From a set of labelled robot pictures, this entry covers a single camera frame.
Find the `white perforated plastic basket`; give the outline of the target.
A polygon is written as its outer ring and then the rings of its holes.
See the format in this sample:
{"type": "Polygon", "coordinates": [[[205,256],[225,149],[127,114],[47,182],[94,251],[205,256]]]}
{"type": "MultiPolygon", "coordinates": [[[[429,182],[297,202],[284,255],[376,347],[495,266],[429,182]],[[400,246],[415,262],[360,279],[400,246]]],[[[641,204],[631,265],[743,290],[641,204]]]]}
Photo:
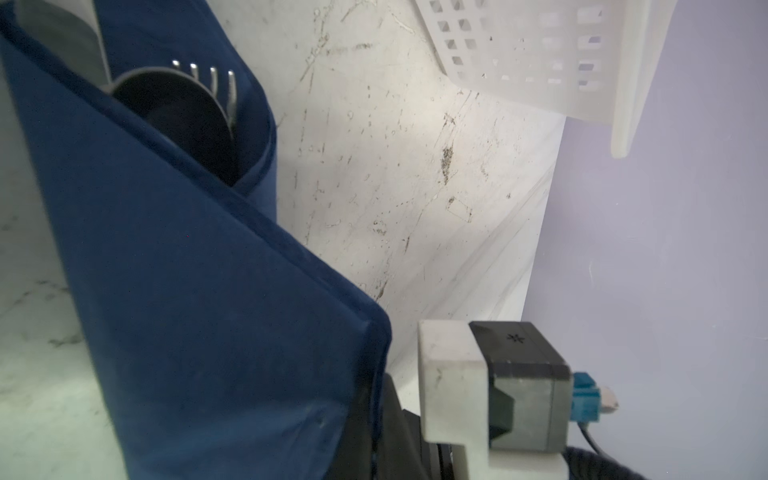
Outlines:
{"type": "Polygon", "coordinates": [[[416,7],[456,85],[611,128],[628,156],[674,1],[436,0],[416,7]]]}

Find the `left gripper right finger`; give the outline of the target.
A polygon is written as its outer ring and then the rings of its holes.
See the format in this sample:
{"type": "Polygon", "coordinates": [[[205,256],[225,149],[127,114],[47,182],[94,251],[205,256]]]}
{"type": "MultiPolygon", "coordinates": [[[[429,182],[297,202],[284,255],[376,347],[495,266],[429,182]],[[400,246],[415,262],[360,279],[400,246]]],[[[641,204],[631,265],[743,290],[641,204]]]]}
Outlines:
{"type": "Polygon", "coordinates": [[[381,406],[381,429],[376,442],[376,478],[427,480],[420,448],[413,438],[389,374],[384,375],[381,406]]]}

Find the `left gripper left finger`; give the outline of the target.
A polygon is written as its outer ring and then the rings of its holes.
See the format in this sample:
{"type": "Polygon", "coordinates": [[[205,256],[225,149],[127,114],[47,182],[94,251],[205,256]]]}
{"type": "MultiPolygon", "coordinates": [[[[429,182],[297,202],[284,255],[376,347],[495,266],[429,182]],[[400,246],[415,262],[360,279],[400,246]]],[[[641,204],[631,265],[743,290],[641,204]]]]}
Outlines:
{"type": "Polygon", "coordinates": [[[360,384],[325,480],[372,478],[373,440],[369,425],[369,400],[370,386],[360,384]]]}

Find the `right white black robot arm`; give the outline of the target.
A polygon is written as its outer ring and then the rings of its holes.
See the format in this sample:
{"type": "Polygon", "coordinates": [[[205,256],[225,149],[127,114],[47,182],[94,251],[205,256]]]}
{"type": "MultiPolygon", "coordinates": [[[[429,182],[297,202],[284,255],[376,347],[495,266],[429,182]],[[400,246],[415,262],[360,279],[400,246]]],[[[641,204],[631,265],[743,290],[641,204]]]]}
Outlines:
{"type": "MultiPolygon", "coordinates": [[[[403,413],[428,478],[454,479],[452,447],[424,441],[420,417],[407,410],[403,410],[403,413]]],[[[620,464],[601,449],[590,435],[587,423],[578,423],[578,427],[592,452],[571,446],[566,448],[563,456],[570,479],[646,480],[645,476],[620,464]]]]}

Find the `silver spoon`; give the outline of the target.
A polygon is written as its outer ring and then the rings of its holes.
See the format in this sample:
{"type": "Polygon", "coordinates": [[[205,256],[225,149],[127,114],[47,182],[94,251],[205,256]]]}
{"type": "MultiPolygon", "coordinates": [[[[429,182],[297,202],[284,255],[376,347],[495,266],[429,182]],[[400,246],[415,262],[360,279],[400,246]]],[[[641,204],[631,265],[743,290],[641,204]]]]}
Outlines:
{"type": "Polygon", "coordinates": [[[142,67],[118,77],[110,95],[227,185],[238,179],[236,133],[202,88],[170,67],[142,67]]]}

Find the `silver table knife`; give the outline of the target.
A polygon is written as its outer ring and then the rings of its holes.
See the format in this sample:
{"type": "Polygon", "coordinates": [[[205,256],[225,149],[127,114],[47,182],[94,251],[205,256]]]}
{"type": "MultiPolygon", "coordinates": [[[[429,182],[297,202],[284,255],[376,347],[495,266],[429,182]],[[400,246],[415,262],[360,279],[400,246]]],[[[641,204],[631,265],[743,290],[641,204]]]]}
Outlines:
{"type": "Polygon", "coordinates": [[[15,14],[21,28],[70,70],[108,90],[112,75],[92,0],[20,0],[15,14]]]}

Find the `silver fork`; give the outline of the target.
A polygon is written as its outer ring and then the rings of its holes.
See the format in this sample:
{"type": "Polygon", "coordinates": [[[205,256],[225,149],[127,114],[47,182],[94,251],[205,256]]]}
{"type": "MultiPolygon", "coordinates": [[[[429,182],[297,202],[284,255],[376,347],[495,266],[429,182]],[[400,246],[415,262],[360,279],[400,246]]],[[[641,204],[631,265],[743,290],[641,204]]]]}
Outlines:
{"type": "Polygon", "coordinates": [[[235,136],[237,125],[238,86],[233,70],[221,70],[217,66],[210,66],[206,77],[202,76],[202,68],[199,64],[191,62],[185,64],[177,59],[171,61],[172,68],[184,78],[202,88],[218,105],[222,112],[230,135],[235,136]]]}

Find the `blue paper napkin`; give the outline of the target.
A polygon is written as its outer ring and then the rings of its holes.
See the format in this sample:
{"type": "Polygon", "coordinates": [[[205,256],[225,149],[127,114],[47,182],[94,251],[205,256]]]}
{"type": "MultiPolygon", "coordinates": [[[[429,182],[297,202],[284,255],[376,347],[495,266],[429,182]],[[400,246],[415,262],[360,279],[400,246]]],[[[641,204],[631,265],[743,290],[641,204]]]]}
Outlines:
{"type": "Polygon", "coordinates": [[[387,314],[276,219],[278,125],[205,1],[96,1],[112,75],[233,70],[227,185],[1,5],[1,59],[129,479],[324,479],[360,384],[380,435],[387,314]]]}

